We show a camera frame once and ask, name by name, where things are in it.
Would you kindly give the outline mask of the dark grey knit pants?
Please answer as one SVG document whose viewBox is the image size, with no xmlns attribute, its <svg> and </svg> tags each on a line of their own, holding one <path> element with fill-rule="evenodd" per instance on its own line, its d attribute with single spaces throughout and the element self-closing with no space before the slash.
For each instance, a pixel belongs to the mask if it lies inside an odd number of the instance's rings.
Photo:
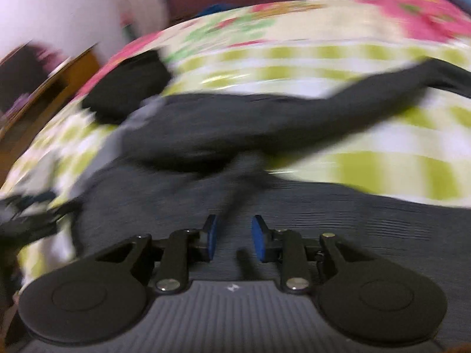
<svg viewBox="0 0 471 353">
<path fill-rule="evenodd" d="M 72 193 L 83 207 L 73 226 L 81 255 L 136 234 L 165 237 L 220 222 L 217 254 L 199 278 L 263 278 L 248 254 L 255 214 L 309 237 L 336 232 L 429 275 L 444 290 L 450 319 L 470 325 L 470 212 L 364 194 L 328 183 L 268 174 L 266 155 L 320 147 L 417 102 L 422 91 L 470 95 L 470 73 L 428 59 L 369 76 L 324 99 L 183 94 L 146 100 L 106 140 Z"/>
</svg>

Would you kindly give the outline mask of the wooden side table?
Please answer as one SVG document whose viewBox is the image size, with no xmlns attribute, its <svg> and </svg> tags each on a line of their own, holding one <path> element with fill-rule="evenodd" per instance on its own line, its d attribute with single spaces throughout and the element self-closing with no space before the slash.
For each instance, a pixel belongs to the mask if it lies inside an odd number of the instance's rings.
<svg viewBox="0 0 471 353">
<path fill-rule="evenodd" d="M 93 46 L 70 59 L 32 94 L 28 103 L 1 128 L 1 181 L 36 135 L 100 68 Z"/>
</svg>

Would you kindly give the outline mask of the green white checkered bed sheet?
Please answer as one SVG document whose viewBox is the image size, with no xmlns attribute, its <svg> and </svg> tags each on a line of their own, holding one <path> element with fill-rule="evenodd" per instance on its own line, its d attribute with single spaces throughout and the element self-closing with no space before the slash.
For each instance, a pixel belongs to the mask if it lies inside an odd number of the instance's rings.
<svg viewBox="0 0 471 353">
<path fill-rule="evenodd" d="M 310 67 L 284 80 L 267 80 L 256 71 L 261 63 L 256 58 L 242 62 L 232 70 L 210 61 L 203 68 L 187 73 L 181 72 L 178 65 L 163 60 L 173 78 L 161 94 L 150 98 L 210 93 L 324 99 L 369 76 L 408 69 L 428 59 L 445 61 L 470 73 L 470 63 L 461 66 L 436 56 L 423 56 L 413 61 L 380 65 L 368 73 L 351 73 L 344 80 L 318 77 Z M 72 193 L 74 185 L 97 157 L 106 140 L 123 124 L 97 122 L 90 110 L 82 108 L 86 95 L 80 94 L 39 133 L 10 171 L 1 189 L 3 198 L 13 194 L 38 194 L 46 190 L 55 192 L 56 199 L 49 204 L 31 207 L 30 214 L 72 200 L 82 204 Z M 264 168 L 268 174 L 290 182 L 338 184 L 387 199 L 467 209 L 470 212 L 470 95 L 425 89 L 412 106 L 340 139 L 329 140 L 320 147 L 266 155 Z M 60 220 L 57 234 L 13 251 L 13 271 L 7 281 L 14 292 L 20 292 L 46 273 L 103 250 L 85 255 L 78 253 L 72 231 L 81 211 Z M 410 269 L 384 252 L 357 246 Z M 270 268 L 272 273 L 269 277 L 236 280 L 199 278 L 201 269 L 210 268 L 215 263 L 217 249 L 216 230 L 214 259 L 209 263 L 191 264 L 191 278 L 198 281 L 266 281 L 278 276 L 277 264 L 259 261 L 251 236 L 250 245 L 238 250 L 235 259 L 242 262 L 248 254 L 252 254 L 255 269 Z M 425 273 L 418 273 L 433 280 Z"/>
</svg>

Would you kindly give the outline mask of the folded black garment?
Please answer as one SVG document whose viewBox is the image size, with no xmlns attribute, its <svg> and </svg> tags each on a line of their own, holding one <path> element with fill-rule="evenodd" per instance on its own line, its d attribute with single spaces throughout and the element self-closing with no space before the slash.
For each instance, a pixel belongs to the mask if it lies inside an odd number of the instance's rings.
<svg viewBox="0 0 471 353">
<path fill-rule="evenodd" d="M 101 78 L 82 100 L 101 124 L 121 124 L 142 101 L 161 94 L 171 72 L 156 50 L 127 58 Z"/>
</svg>

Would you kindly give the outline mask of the pink floral blanket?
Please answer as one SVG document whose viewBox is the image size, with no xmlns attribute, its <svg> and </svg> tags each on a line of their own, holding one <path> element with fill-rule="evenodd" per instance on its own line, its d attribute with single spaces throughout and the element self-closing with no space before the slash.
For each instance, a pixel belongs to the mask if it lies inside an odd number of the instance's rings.
<svg viewBox="0 0 471 353">
<path fill-rule="evenodd" d="M 436 56 L 470 63 L 470 17 L 447 0 L 270 2 L 184 21 L 134 40 L 82 88 L 88 93 L 125 59 L 150 49 L 187 73 L 215 61 L 232 70 L 256 58 L 262 78 L 284 80 L 310 67 L 344 80 L 396 61 Z"/>
</svg>

